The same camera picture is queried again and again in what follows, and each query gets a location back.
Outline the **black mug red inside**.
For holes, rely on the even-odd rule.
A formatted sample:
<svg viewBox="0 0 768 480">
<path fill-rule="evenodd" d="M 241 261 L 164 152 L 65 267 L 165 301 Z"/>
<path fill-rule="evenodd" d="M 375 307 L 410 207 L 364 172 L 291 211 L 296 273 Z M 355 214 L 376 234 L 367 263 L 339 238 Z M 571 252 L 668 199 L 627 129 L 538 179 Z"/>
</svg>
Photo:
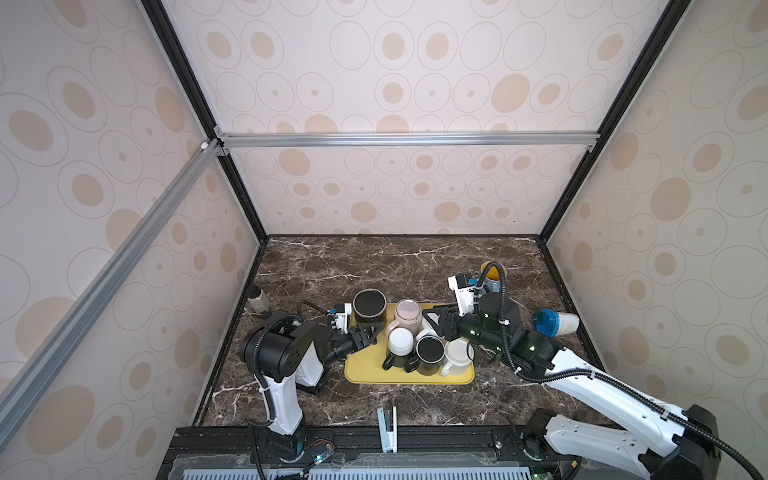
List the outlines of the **black mug red inside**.
<svg viewBox="0 0 768 480">
<path fill-rule="evenodd" d="M 441 369 L 445 357 L 445 344 L 435 335 L 419 338 L 412 354 L 404 366 L 406 373 L 418 372 L 423 376 L 434 376 Z"/>
</svg>

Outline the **blue butterfly mug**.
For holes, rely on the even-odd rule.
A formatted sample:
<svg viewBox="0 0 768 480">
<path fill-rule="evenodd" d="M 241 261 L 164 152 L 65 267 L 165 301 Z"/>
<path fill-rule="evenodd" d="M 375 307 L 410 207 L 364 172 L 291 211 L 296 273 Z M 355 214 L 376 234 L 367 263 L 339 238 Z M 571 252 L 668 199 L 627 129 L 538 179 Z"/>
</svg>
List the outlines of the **blue butterfly mug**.
<svg viewBox="0 0 768 480">
<path fill-rule="evenodd" d="M 507 291 L 506 268 L 497 261 L 488 261 L 481 266 L 478 289 L 482 295 L 505 293 Z"/>
</svg>

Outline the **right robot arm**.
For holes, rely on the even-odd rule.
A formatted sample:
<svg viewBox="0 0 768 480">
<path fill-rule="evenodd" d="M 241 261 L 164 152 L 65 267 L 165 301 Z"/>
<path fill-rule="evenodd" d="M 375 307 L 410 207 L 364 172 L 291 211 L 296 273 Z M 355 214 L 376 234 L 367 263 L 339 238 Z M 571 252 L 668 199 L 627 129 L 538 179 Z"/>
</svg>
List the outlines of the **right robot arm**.
<svg viewBox="0 0 768 480">
<path fill-rule="evenodd" d="M 492 269 L 500 274 L 498 291 L 486 282 Z M 683 409 L 646 395 L 525 326 L 503 272 L 491 261 L 477 276 L 450 277 L 455 303 L 428 309 L 423 319 L 439 337 L 493 350 L 518 378 L 568 394 L 616 424 L 592 425 L 539 409 L 520 434 L 530 458 L 549 448 L 641 479 L 714 479 L 723 456 L 729 456 L 751 478 L 761 478 L 751 461 L 718 437 L 717 420 L 707 409 Z"/>
</svg>

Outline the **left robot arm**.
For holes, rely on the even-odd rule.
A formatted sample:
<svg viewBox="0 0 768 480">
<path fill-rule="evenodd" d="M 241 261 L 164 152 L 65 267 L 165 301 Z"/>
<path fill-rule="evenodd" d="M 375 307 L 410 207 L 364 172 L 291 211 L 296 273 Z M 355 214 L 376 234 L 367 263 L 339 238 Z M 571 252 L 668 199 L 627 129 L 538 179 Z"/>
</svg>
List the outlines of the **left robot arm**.
<svg viewBox="0 0 768 480">
<path fill-rule="evenodd" d="M 384 323 L 359 323 L 353 314 L 343 327 L 339 315 L 306 320 L 298 312 L 266 313 L 265 324 L 240 344 L 238 356 L 254 375 L 265 405 L 266 419 L 255 423 L 266 432 L 264 442 L 283 460 L 300 459 L 306 448 L 305 415 L 300 389 L 316 394 L 333 364 L 377 343 Z"/>
</svg>

